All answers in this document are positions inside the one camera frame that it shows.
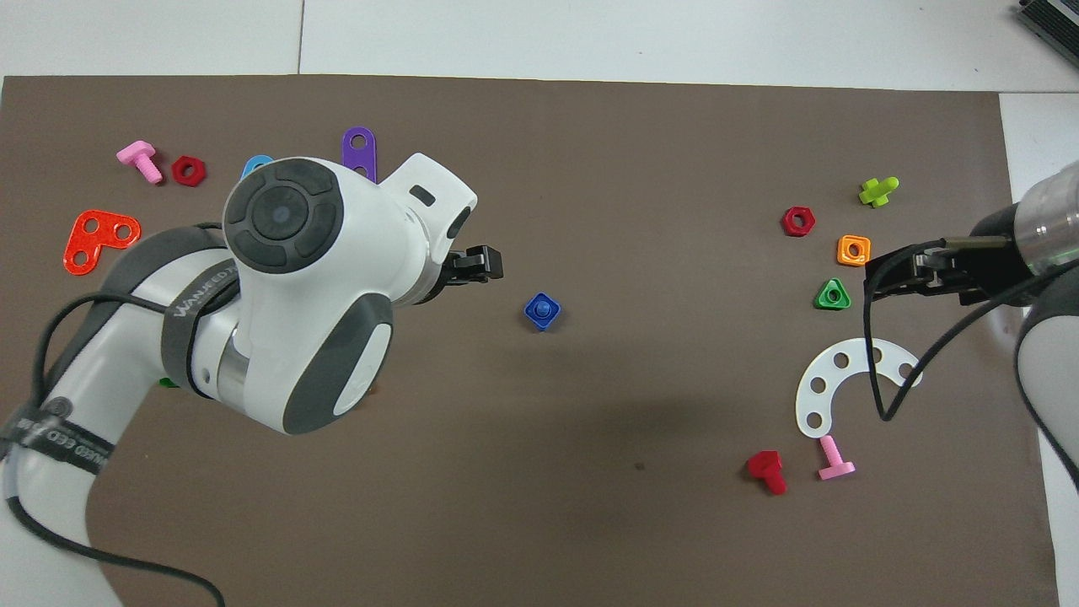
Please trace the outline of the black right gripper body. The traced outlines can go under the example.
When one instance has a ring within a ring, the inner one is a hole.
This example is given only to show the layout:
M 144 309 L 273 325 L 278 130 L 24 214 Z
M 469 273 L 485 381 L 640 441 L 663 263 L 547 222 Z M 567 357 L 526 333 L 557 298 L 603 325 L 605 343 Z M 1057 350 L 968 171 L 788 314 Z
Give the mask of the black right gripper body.
M 960 306 L 974 306 L 1025 280 L 1025 261 L 1015 244 L 1017 207 L 1005 207 L 981 219 L 966 237 L 944 237 L 942 250 L 927 256 L 932 280 L 921 296 L 955 295 Z

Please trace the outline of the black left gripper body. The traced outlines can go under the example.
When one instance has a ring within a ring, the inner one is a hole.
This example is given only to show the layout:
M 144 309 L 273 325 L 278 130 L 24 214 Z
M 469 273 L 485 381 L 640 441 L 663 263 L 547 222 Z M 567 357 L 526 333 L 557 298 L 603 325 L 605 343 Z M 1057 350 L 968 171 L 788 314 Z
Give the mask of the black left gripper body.
M 457 270 L 455 261 L 457 259 L 463 259 L 465 257 L 465 250 L 449 250 L 446 258 L 443 258 L 443 264 L 440 266 L 438 276 L 436 276 L 435 282 L 428 289 L 424 296 L 416 299 L 413 303 L 415 306 L 420 304 L 426 304 L 427 301 L 432 301 L 443 291 L 446 287 L 463 287 L 469 284 L 469 280 L 463 279 L 463 277 L 457 276 Z

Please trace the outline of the blue square plastic nut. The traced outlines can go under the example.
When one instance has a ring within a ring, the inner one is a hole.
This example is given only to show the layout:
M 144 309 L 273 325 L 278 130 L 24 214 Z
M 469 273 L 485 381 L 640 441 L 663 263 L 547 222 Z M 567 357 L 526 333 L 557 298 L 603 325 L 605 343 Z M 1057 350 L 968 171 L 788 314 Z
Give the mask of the blue square plastic nut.
M 548 325 L 546 327 L 537 326 L 537 323 L 532 318 L 532 316 L 533 316 L 533 307 L 540 301 L 548 301 L 548 303 L 550 303 L 550 306 L 552 307 L 552 315 L 551 315 L 551 318 L 550 318 L 550 325 Z M 554 300 L 554 298 L 548 296 L 547 293 L 536 293 L 534 296 L 532 296 L 525 303 L 525 306 L 523 308 L 523 314 L 524 314 L 525 319 L 528 320 L 529 323 L 531 323 L 532 326 L 534 326 L 536 328 L 536 330 L 540 331 L 540 333 L 544 333 L 544 331 L 547 331 L 548 328 L 550 328 L 554 325 L 554 322 L 556 321 L 556 319 L 558 319 L 558 316 L 561 314 L 561 304 L 559 304 L 558 301 Z

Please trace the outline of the lime cross-head plastic bolt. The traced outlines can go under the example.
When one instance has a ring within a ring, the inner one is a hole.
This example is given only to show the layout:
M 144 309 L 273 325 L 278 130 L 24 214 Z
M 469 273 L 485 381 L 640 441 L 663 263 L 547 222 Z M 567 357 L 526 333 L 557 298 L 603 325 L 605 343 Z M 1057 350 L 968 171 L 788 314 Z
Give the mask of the lime cross-head plastic bolt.
M 900 180 L 894 176 L 889 176 L 878 180 L 870 178 L 863 181 L 859 192 L 859 201 L 863 205 L 871 205 L 873 208 L 880 208 L 888 203 L 888 196 L 900 185 Z

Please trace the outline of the white curved perforated plate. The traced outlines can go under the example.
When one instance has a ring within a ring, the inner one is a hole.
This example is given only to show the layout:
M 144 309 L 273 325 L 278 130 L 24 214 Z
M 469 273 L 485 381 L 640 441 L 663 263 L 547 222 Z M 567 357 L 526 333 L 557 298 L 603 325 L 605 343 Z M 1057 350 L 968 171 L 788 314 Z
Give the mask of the white curved perforated plate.
M 891 341 L 873 339 L 876 373 L 897 385 L 905 382 L 903 365 L 913 368 L 918 358 Z M 833 343 L 806 367 L 795 391 L 795 422 L 807 438 L 818 439 L 831 432 L 832 400 L 839 386 L 859 373 L 868 373 L 866 341 L 851 337 Z

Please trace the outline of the purple four-hole strip plate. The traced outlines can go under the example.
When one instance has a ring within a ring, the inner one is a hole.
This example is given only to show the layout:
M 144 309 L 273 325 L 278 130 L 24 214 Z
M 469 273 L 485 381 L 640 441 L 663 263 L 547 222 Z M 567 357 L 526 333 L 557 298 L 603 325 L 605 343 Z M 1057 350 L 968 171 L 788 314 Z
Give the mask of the purple four-hole strip plate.
M 354 126 L 342 134 L 341 164 L 378 183 L 377 139 L 370 128 Z

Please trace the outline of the pink plastic bolt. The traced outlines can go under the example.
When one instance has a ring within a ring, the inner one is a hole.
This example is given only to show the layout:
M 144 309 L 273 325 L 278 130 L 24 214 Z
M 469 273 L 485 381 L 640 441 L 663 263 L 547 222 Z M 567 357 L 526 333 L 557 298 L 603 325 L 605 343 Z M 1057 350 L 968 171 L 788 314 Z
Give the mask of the pink plastic bolt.
M 822 466 L 818 471 L 820 480 L 837 479 L 837 477 L 851 474 L 856 471 L 855 465 L 841 456 L 839 446 L 832 434 L 824 434 L 819 439 L 819 442 L 827 460 L 827 466 Z
M 159 185 L 162 184 L 164 175 L 153 160 L 155 154 L 158 149 L 150 142 L 134 141 L 117 151 L 115 157 L 118 162 L 137 169 L 148 183 Z

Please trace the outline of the brown table mat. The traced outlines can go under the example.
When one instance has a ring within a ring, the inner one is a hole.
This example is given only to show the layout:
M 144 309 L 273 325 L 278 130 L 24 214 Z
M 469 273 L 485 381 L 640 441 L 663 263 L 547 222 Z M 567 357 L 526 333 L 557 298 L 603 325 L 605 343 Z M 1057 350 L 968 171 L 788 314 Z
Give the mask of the brown table mat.
M 892 422 L 846 380 L 852 474 L 821 481 L 795 419 L 806 365 L 861 333 L 841 235 L 890 252 L 1012 201 L 996 94 L 10 77 L 0 416 L 50 316 L 118 261 L 62 268 L 78 213 L 216 222 L 251 155 L 334 160 L 352 126 L 381 175 L 424 153 L 477 193 L 456 244 L 496 247 L 504 279 L 398 311 L 378 392 L 303 437 L 152 389 L 91 492 L 93 544 L 208 577 L 228 607 L 1057 607 L 1020 311 L 957 337 Z M 118 162 L 134 141 L 162 184 Z M 793 205 L 806 237 L 780 224 Z M 833 277 L 851 307 L 816 309 Z M 561 304 L 544 333 L 536 293 Z M 760 450 L 786 495 L 745 469 Z

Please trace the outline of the red plastic bolt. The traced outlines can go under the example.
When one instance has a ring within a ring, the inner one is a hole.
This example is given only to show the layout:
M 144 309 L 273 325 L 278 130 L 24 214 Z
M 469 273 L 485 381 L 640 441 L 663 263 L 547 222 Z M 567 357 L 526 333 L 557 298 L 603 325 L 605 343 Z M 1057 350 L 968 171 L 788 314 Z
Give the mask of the red plastic bolt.
M 786 495 L 786 475 L 782 474 L 783 463 L 778 450 L 760 450 L 752 454 L 745 461 L 745 469 L 753 479 L 762 481 L 771 495 Z

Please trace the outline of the grey finned metal device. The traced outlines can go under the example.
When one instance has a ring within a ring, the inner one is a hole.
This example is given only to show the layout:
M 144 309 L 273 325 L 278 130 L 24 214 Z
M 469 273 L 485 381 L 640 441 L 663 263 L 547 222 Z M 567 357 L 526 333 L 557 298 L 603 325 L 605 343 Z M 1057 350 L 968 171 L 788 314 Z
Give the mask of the grey finned metal device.
M 1020 0 L 1017 19 L 1061 46 L 1079 47 L 1079 0 Z

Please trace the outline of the orange heart-shaped plate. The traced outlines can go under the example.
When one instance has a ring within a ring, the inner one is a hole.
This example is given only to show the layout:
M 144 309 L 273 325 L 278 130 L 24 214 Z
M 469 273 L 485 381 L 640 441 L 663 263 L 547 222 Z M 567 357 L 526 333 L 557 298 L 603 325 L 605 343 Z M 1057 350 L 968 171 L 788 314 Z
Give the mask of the orange heart-shaped plate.
M 62 264 L 73 276 L 98 265 L 104 249 L 126 250 L 142 237 L 142 225 L 131 216 L 86 210 L 78 215 L 66 242 Z

